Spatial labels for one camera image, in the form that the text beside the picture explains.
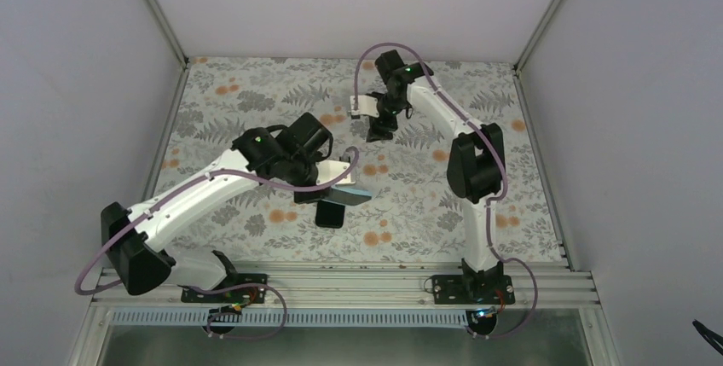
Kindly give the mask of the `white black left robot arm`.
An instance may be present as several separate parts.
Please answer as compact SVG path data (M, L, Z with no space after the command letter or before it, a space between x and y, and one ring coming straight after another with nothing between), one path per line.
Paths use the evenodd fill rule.
M320 195L321 152L332 133L312 114L290 125L246 130L208 166L152 199L125 208L118 202L101 212L104 251L130 295L166 284L204 290L217 302L231 299L237 278L220 252L184 255L171 242L190 224L227 200L265 184L295 194Z

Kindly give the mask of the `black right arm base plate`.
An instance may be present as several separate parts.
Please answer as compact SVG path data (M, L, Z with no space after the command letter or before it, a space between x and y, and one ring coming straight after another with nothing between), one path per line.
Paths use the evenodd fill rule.
M513 305L516 303L515 289L510 276L503 275L497 280L480 286L466 286L462 275L434 275L431 293L436 305Z

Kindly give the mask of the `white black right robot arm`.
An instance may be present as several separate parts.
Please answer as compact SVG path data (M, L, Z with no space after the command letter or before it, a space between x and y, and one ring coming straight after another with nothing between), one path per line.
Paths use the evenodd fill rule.
M421 62L407 64L396 50L374 62L386 91L355 96L355 113L368 118L367 141L388 141L402 112L424 114L448 141L446 177L460 199L466 251L454 297L482 304L503 288L504 265L491 247L490 223L496 201L506 189L504 138L497 124L483 124L457 103L432 70Z

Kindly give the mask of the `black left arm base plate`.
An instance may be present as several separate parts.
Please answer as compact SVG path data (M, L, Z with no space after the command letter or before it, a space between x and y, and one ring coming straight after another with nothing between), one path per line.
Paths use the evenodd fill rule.
M184 287L183 303L247 305L262 304L269 276L265 273L237 273L227 276L209 293Z

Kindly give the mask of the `light blue phone case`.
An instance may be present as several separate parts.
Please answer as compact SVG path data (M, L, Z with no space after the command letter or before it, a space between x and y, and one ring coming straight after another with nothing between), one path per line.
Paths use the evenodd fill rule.
M332 186L323 201L341 206L358 206L373 198L373 194L355 186Z

